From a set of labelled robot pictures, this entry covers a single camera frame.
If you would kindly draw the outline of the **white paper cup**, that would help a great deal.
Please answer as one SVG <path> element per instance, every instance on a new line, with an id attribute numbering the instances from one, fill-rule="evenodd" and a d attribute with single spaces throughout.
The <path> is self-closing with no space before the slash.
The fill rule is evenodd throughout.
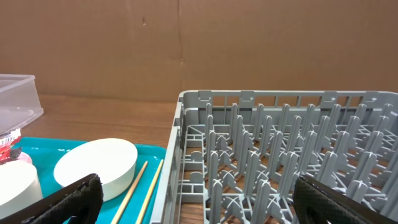
<path id="1" fill-rule="evenodd" d="M 1 165 L 1 219 L 43 199 L 37 169 L 24 161 Z"/>

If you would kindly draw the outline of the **red snack wrapper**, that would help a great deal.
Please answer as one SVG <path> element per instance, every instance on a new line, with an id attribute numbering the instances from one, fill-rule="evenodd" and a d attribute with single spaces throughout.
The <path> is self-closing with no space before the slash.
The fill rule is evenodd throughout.
<path id="1" fill-rule="evenodd" d="M 22 135 L 20 129 L 1 134 L 1 164 L 14 161 L 20 156 L 22 149 L 13 149 L 12 147 L 21 139 Z"/>

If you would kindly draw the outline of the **wooden chopstick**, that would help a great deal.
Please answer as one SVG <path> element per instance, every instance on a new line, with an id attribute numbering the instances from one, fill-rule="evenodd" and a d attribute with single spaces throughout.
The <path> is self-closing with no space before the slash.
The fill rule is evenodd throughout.
<path id="1" fill-rule="evenodd" d="M 155 189 L 155 186 L 156 186 L 157 180 L 159 178 L 160 172 L 162 170 L 163 163 L 164 163 L 164 160 L 162 159 L 160 161 L 159 165 L 158 165 L 156 173 L 155 173 L 155 175 L 154 175 L 154 177 L 152 179 L 152 182 L 150 184 L 150 187 L 149 187 L 149 189 L 147 191 L 146 197 L 144 199 L 144 202 L 142 204 L 141 210 L 140 210 L 139 215 L 137 217 L 136 224 L 141 224 L 143 219 L 144 219 L 144 217 L 145 217 L 146 210 L 147 210 L 148 204 L 150 202 L 150 199 L 152 197 L 153 191 Z"/>
<path id="2" fill-rule="evenodd" d="M 134 193 L 134 191 L 135 191 L 135 189 L 136 189 L 136 187 L 137 187 L 137 185 L 138 185 L 138 183 L 139 183 L 139 181 L 140 181 L 140 179 L 141 179 L 141 177 L 142 177 L 142 175 L 143 175 L 143 173 L 144 173 L 144 171 L 145 171 L 145 169 L 147 167 L 147 165 L 148 165 L 148 162 L 145 161 L 145 163 L 142 166 L 141 170 L 139 171 L 137 177 L 134 179 L 132 185 L 130 186 L 129 190 L 127 191 L 126 196 L 124 197 L 123 201 L 121 202 L 121 204 L 120 204 L 120 206 L 119 206 L 114 218 L 111 221 L 111 224 L 118 224 L 119 223 L 119 221 L 120 221 L 120 219 L 121 219 L 121 217 L 122 217 L 122 215 L 123 215 L 128 203 L 129 203 L 129 201 L 130 201 L 130 199 L 131 199 L 131 197 L 132 197 L 132 195 L 133 195 L 133 193 Z"/>

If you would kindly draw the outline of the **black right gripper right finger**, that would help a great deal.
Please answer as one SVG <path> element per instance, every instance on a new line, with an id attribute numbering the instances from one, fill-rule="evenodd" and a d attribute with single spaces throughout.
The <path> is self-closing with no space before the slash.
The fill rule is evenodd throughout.
<path id="1" fill-rule="evenodd" d="M 397 224 L 308 175 L 295 182 L 293 207 L 299 223 Z"/>

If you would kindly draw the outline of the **white shallow bowl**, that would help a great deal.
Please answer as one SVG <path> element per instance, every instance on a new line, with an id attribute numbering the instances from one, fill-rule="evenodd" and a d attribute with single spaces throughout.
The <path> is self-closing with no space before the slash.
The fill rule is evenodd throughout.
<path id="1" fill-rule="evenodd" d="M 100 177 L 103 200 L 107 202 L 130 186 L 137 157 L 137 147 L 127 140 L 89 141 L 62 156 L 55 165 L 53 176 L 58 184 L 66 187 L 89 174 L 96 174 Z"/>

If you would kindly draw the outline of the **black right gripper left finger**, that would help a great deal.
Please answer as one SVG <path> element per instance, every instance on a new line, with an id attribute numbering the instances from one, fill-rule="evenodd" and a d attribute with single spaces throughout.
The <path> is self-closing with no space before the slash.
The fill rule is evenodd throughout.
<path id="1" fill-rule="evenodd" d="M 95 223 L 104 202 L 100 177 L 89 174 L 48 197 L 13 213 L 1 224 Z"/>

